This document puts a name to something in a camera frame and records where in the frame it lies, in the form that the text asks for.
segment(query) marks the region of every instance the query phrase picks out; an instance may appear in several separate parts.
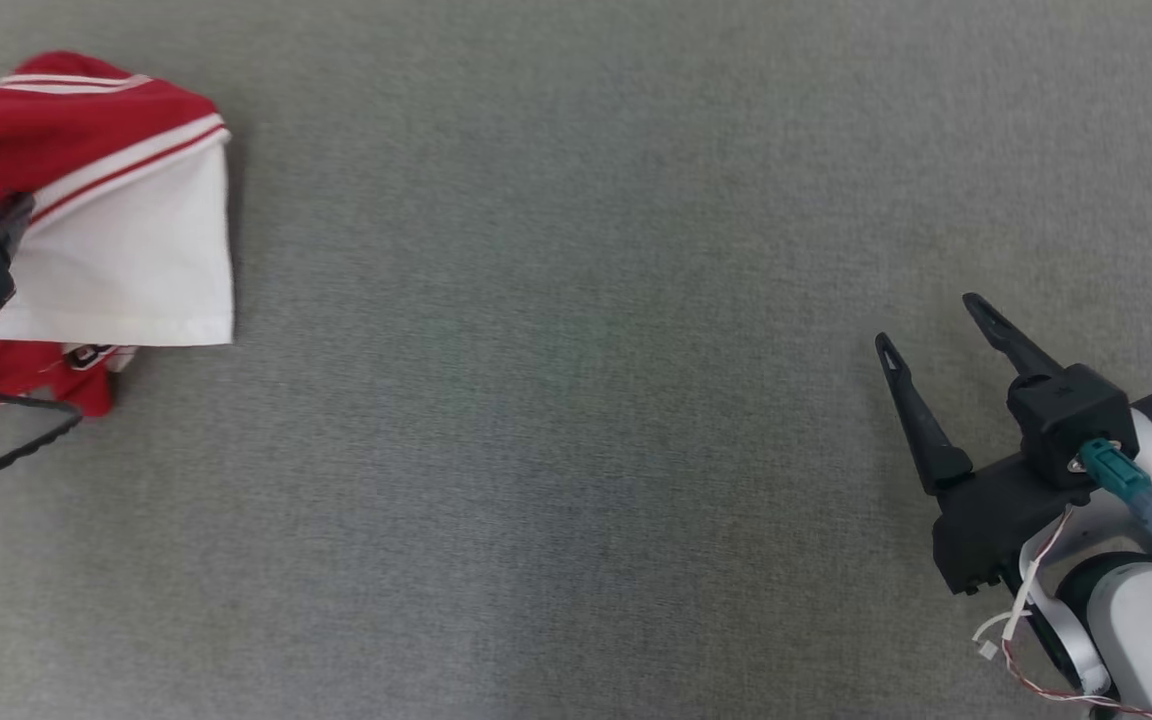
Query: white stripe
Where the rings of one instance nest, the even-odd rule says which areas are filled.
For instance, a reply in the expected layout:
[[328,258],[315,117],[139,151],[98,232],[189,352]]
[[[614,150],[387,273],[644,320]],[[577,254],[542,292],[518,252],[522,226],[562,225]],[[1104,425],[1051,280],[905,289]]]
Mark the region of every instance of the white stripe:
[[136,76],[137,82],[129,82],[127,85],[96,86],[96,85],[0,85],[0,90],[22,90],[26,92],[45,92],[45,94],[106,94],[106,92],[122,92],[145,85],[153,78]]
[[0,79],[0,85],[6,85],[10,82],[81,82],[84,85],[124,85],[124,83],[131,82],[137,77],[143,76],[127,76],[123,78],[108,78],[108,77],[84,77],[84,76],[50,76],[48,74],[26,74],[26,76],[8,76]]
[[[195,138],[206,135],[206,132],[212,131],[212,129],[217,127],[223,127],[223,124],[225,122],[220,119],[220,115],[212,113],[205,118],[191,120],[191,122],[181,127],[172,128],[169,131],[159,132],[159,135],[150,137],[146,141],[137,142],[136,145],[129,145],[114,152],[114,154],[105,156],[100,160],[96,160],[94,162],[86,165],[86,167],[78,168],[73,173],[69,173],[68,176],[59,179],[56,182],[51,183],[50,185],[44,187],[40,191],[35,192],[33,214],[38,215],[44,213],[44,211],[51,209],[52,205],[55,205],[56,202],[63,200],[65,197],[69,197],[74,192],[82,190],[82,188],[88,187],[88,184],[100,181],[100,179],[106,179],[111,176],[111,174],[124,168],[132,167],[132,165],[147,160],[152,158],[152,156],[164,152],[164,150],[175,147],[176,145],[180,145],[180,143],[195,141]],[[206,141],[198,142],[196,145],[188,147],[183,152],[211,147],[212,145],[215,145],[215,143],[225,142],[228,138],[229,134],[227,131],[215,132],[215,135],[212,135]],[[166,156],[164,160],[174,159],[177,158],[177,156],[179,154]],[[101,191],[113,190],[114,187],[120,187],[126,182],[131,182],[132,179],[143,177],[143,174],[156,167],[159,167],[159,162],[152,162],[146,165],[145,168],[138,168],[131,173],[127,173],[127,176],[119,177],[114,183],[109,183],[108,188],[101,185]],[[69,205],[77,205],[79,202],[81,200],[77,199],[70,200]],[[65,210],[58,211],[54,215],[44,218],[40,222],[38,222],[38,225],[51,222],[55,215],[63,215],[69,210],[69,205],[65,206]]]

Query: cable connector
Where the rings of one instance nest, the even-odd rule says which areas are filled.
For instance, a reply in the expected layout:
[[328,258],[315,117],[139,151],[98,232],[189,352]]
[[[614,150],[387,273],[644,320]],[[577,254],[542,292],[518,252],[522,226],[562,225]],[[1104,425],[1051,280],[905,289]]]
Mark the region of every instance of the cable connector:
[[1152,533],[1152,482],[1149,473],[1107,439],[1084,442],[1078,456],[1087,469],[1087,477],[1126,502],[1134,517]]

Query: red and white cloth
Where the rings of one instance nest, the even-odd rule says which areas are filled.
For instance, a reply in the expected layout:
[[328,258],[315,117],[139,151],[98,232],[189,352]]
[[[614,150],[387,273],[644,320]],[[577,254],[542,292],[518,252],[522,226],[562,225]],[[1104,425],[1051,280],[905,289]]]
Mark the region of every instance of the red and white cloth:
[[0,310],[0,392],[103,415],[126,348],[232,341],[228,138],[206,97],[92,58],[0,79],[0,200],[37,204]]

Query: gray fabric surface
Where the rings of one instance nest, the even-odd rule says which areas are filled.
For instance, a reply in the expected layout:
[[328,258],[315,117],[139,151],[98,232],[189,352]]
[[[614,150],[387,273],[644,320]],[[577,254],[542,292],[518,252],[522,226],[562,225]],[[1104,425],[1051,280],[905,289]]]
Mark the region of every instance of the gray fabric surface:
[[0,473],[0,720],[1074,717],[872,338],[978,460],[962,291],[1152,389],[1152,1],[0,0],[43,50],[219,101],[238,342]]

